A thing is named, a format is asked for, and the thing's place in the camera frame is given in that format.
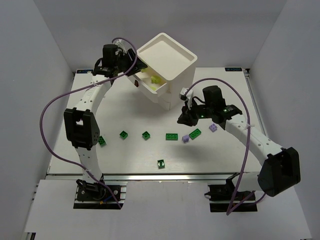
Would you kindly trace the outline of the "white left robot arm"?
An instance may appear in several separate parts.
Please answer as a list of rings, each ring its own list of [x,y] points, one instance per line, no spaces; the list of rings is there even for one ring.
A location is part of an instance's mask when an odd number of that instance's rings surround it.
[[[75,107],[65,109],[63,117],[66,137],[83,166],[82,179],[77,181],[80,186],[96,188],[104,181],[96,150],[100,129],[95,117],[102,99],[118,74],[124,73],[129,77],[145,68],[147,65],[137,57],[135,48],[125,50],[116,44],[105,44],[102,57],[94,65],[90,87]]]

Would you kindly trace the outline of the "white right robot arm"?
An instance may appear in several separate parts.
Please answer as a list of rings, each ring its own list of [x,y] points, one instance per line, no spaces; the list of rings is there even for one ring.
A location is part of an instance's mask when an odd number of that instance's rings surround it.
[[[218,86],[205,87],[202,92],[204,102],[197,104],[193,91],[182,88],[179,97],[184,106],[177,123],[193,127],[200,119],[211,119],[246,146],[261,165],[259,172],[237,173],[230,177],[226,181],[230,189],[262,191],[274,197],[301,181],[300,158],[293,147],[282,147],[248,124],[239,108],[226,104]]]

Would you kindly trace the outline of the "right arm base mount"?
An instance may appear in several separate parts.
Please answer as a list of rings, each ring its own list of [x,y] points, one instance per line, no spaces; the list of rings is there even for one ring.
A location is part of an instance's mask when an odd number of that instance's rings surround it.
[[[204,197],[209,200],[209,207],[211,213],[226,213],[233,191],[224,184],[212,184],[208,186],[208,192]],[[257,212],[257,205],[254,204],[256,196],[253,194],[248,200],[242,203],[233,212]]]

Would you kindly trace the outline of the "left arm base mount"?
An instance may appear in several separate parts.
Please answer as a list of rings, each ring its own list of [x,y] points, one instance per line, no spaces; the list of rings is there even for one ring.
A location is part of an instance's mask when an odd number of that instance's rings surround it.
[[[113,195],[122,207],[125,199],[124,186],[105,186],[98,183],[88,183],[84,180],[76,180],[77,188],[74,197],[73,208],[78,210],[120,210]]]

